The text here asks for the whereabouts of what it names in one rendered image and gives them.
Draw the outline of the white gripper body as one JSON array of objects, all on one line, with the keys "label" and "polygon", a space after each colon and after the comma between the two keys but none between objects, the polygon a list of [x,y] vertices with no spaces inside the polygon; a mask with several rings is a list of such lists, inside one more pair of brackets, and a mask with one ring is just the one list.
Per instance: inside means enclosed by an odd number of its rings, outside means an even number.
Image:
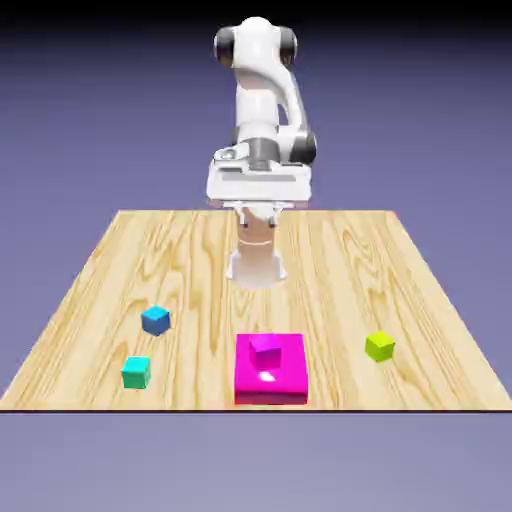
[{"label": "white gripper body", "polygon": [[311,167],[270,161],[269,170],[251,170],[243,160],[213,160],[206,196],[222,206],[232,203],[270,203],[303,206],[312,195]]}]

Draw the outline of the small blue cube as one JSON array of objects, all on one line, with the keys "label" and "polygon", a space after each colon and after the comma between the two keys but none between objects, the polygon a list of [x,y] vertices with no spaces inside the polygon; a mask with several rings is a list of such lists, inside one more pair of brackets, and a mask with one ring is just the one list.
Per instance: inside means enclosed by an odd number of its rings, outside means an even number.
[{"label": "small blue cube", "polygon": [[160,306],[152,306],[141,313],[142,329],[152,336],[160,336],[171,327],[170,313]]}]

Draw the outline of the small magenta cube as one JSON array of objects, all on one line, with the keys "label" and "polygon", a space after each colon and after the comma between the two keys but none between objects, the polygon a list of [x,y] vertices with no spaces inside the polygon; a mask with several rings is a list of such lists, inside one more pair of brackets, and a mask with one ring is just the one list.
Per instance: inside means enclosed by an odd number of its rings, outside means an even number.
[{"label": "small magenta cube", "polygon": [[282,345],[276,333],[255,333],[249,337],[249,354],[253,366],[260,370],[278,368],[281,364]]}]

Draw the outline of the small yellow-green cube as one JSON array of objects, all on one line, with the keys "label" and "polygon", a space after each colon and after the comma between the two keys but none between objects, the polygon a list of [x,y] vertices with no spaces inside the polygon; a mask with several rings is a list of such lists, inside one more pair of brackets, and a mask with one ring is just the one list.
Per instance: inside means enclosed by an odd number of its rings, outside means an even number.
[{"label": "small yellow-green cube", "polygon": [[384,331],[370,334],[365,340],[365,353],[375,362],[393,357],[395,341]]}]

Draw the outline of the small teal cube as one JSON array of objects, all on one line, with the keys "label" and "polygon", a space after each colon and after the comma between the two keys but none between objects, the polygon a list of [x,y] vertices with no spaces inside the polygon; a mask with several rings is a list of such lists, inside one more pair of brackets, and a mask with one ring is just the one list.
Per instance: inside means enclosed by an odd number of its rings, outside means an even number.
[{"label": "small teal cube", "polygon": [[150,358],[128,357],[121,370],[125,389],[146,389],[151,379]]}]

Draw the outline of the large magenta box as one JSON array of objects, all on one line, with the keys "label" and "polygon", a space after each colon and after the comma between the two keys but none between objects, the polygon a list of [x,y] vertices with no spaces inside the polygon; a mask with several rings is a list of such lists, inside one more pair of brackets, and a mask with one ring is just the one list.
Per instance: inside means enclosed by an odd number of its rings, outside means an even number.
[{"label": "large magenta box", "polygon": [[236,405],[305,405],[308,401],[308,371],[303,335],[276,333],[282,345],[278,368],[260,371],[249,354],[249,337],[236,335],[234,402]]}]

